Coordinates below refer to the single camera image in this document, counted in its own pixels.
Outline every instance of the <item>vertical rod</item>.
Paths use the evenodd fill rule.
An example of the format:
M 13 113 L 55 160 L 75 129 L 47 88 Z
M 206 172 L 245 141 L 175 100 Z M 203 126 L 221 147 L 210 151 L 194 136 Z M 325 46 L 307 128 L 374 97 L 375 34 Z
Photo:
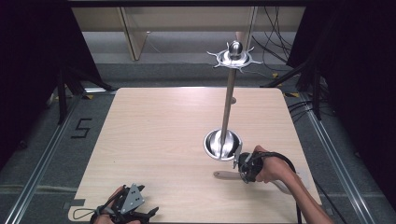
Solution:
M 224 116 L 223 116 L 223 123 L 222 123 L 222 128 L 221 128 L 220 156 L 222 154 L 222 148 L 224 146 L 225 138 L 227 136 L 227 126 L 228 126 L 228 120 L 230 118 L 231 104 L 232 104 L 232 100 L 233 100 L 233 85 L 235 83 L 235 76 L 236 76 L 236 68 L 231 68 L 230 73 L 228 75 L 227 94 L 225 97 Z

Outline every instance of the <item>wooden tabletop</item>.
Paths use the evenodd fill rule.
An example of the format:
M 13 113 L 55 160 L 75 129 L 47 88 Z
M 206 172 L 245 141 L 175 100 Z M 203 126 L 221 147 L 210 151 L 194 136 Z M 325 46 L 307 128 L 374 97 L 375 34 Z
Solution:
M 137 88 L 118 90 L 75 199 L 78 208 L 96 208 L 121 185 L 145 185 L 146 202 L 159 206 L 151 222 L 295 223 L 295 201 L 273 184 L 219 180 L 232 161 L 215 161 L 204 150 L 205 136 L 222 123 L 225 88 Z M 318 192 L 278 89 L 235 88 L 229 130 L 242 152 L 256 145 L 288 157 L 317 202 Z

